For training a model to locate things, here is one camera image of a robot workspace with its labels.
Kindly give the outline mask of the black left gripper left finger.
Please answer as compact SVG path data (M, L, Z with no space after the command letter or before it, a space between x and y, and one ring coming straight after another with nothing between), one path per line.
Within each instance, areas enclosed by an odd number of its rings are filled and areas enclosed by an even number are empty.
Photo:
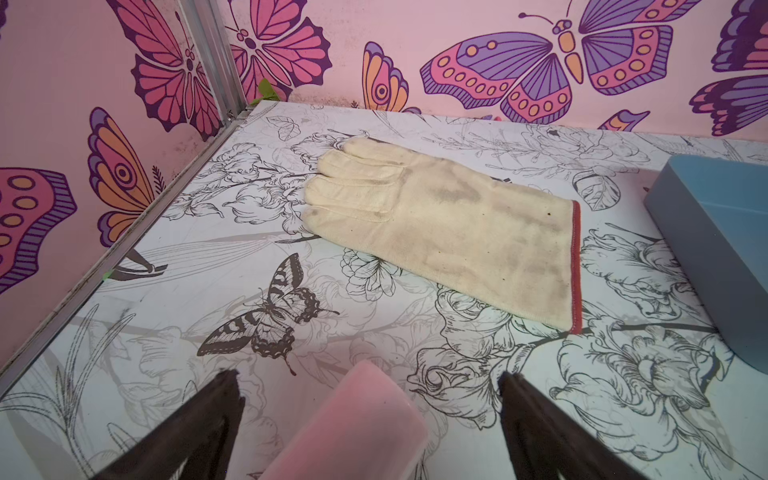
M224 479L245 407L234 369L215 378L97 479Z

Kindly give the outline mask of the pink trash bag roll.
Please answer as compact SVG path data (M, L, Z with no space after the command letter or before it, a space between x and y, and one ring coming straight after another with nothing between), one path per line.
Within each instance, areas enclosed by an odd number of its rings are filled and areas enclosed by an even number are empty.
M261 477L406 479L428 440L426 420L403 389L362 361Z

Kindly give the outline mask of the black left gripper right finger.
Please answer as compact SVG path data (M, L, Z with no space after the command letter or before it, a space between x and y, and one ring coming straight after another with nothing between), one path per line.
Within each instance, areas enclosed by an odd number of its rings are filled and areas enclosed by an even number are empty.
M641 479L523 375L498 380L501 428L518 479Z

